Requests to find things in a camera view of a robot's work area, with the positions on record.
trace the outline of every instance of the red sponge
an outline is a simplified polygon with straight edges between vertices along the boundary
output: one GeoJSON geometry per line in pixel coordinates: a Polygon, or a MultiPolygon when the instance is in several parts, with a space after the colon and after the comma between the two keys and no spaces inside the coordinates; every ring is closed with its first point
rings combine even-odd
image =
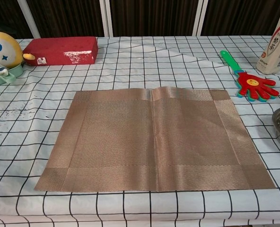
{"type": "Polygon", "coordinates": [[[92,36],[34,39],[23,51],[35,56],[25,59],[33,66],[94,64],[97,52],[97,40],[92,36]]]}

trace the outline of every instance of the bottle label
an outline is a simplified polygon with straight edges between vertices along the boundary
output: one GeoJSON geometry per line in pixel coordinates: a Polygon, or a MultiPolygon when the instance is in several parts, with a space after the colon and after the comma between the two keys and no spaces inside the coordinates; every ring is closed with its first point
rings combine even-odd
{"type": "Polygon", "coordinates": [[[267,56],[271,55],[280,43],[280,27],[275,31],[275,33],[271,37],[271,41],[268,44],[267,48],[267,56]]]}

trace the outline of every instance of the placemat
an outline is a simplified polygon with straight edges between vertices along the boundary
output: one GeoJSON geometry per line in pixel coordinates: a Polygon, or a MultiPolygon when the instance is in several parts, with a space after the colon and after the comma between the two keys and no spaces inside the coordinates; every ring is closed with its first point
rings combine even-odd
{"type": "Polygon", "coordinates": [[[77,92],[37,190],[275,188],[225,90],[77,92]]]}

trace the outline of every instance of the tablecloth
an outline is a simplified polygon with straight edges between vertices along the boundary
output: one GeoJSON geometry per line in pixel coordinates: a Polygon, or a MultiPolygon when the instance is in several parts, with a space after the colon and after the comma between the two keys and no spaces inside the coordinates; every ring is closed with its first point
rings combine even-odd
{"type": "MultiPolygon", "coordinates": [[[[269,36],[98,38],[93,65],[23,66],[0,86],[0,227],[219,227],[280,223],[280,144],[271,122],[280,96],[238,98],[236,77],[218,53],[227,49],[246,71],[269,36]],[[277,189],[209,192],[39,192],[41,175],[79,90],[183,87],[225,89],[277,189]]],[[[19,40],[24,48],[31,40],[19,40]]]]}

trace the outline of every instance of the green tray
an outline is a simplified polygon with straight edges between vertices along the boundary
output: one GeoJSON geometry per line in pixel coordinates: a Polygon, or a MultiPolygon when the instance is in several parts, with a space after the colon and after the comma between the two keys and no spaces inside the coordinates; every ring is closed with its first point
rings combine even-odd
{"type": "Polygon", "coordinates": [[[0,76],[0,84],[12,83],[17,77],[20,77],[23,73],[22,66],[18,65],[9,70],[9,74],[6,77],[0,76]]]}

